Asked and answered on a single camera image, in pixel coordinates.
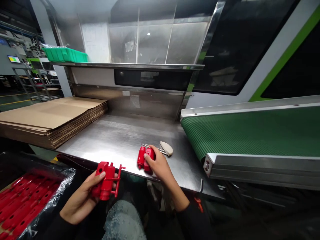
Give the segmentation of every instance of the beige plastic piece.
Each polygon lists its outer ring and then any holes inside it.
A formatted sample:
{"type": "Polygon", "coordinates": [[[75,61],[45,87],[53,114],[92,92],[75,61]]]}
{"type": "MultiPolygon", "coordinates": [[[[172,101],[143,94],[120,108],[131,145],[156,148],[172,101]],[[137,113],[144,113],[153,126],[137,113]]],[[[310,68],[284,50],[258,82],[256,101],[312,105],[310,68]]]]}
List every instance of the beige plastic piece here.
{"type": "Polygon", "coordinates": [[[160,145],[163,148],[163,150],[168,154],[168,156],[171,156],[173,154],[173,149],[168,143],[160,141],[160,145]]]}

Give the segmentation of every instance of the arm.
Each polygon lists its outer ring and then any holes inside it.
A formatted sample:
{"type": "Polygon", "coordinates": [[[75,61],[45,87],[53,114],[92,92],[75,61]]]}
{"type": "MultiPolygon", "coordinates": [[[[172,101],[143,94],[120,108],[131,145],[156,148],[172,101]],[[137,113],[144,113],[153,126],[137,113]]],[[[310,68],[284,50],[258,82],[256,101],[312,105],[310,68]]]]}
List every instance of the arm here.
{"type": "Polygon", "coordinates": [[[154,150],[156,160],[152,160],[147,154],[144,155],[144,158],[153,172],[163,181],[171,192],[185,239],[217,239],[215,238],[210,222],[196,206],[189,202],[183,193],[170,170],[167,159],[155,146],[149,146],[154,150]]]}
{"type": "Polygon", "coordinates": [[[46,232],[38,239],[57,240],[74,239],[77,232],[77,225],[82,222],[99,202],[98,198],[93,198],[90,190],[97,185],[106,175],[102,172],[95,176],[93,172],[83,184],[73,193],[59,215],[53,220],[46,232]]]}

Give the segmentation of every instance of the sleeve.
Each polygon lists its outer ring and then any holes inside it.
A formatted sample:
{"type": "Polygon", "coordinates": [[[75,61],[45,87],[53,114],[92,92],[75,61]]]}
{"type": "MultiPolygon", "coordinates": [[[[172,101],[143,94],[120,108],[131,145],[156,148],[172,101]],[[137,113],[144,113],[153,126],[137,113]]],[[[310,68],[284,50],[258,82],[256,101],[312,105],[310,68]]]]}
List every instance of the sleeve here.
{"type": "Polygon", "coordinates": [[[71,240],[75,238],[78,226],[66,222],[60,214],[56,216],[52,224],[37,240],[71,240]]]}
{"type": "Polygon", "coordinates": [[[218,239],[209,219],[192,203],[185,210],[177,213],[177,218],[186,240],[218,239]]]}

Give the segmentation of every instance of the label sticker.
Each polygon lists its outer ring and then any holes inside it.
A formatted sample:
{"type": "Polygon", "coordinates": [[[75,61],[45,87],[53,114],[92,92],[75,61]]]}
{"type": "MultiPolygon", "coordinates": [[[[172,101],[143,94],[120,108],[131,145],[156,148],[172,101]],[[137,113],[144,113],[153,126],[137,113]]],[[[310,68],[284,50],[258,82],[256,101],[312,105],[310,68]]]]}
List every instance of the label sticker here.
{"type": "Polygon", "coordinates": [[[130,96],[130,91],[122,91],[123,96],[130,96]]]}
{"type": "Polygon", "coordinates": [[[130,96],[130,107],[140,108],[140,96],[139,95],[131,95],[130,96]]]}

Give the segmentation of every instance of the plastic sheet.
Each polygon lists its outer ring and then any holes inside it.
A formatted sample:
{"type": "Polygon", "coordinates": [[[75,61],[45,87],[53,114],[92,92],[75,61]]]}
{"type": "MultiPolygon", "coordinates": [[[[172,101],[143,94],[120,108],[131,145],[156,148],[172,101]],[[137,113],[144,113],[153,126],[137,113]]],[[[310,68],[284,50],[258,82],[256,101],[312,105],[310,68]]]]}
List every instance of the plastic sheet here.
{"type": "Polygon", "coordinates": [[[26,173],[41,175],[61,182],[56,192],[40,211],[40,213],[31,221],[26,229],[24,229],[20,236],[16,238],[19,240],[34,239],[39,231],[44,230],[46,227],[46,222],[48,223],[55,217],[56,214],[58,214],[57,212],[60,209],[56,209],[56,207],[66,189],[73,182],[76,170],[74,168],[68,168],[41,160],[33,155],[4,152],[0,154],[1,170],[3,170],[3,167],[6,167],[6,164],[14,165],[16,168],[19,168],[20,171],[26,173]]]}
{"type": "Polygon", "coordinates": [[[40,43],[43,48],[67,48],[67,46],[54,46],[49,44],[40,43]]]}

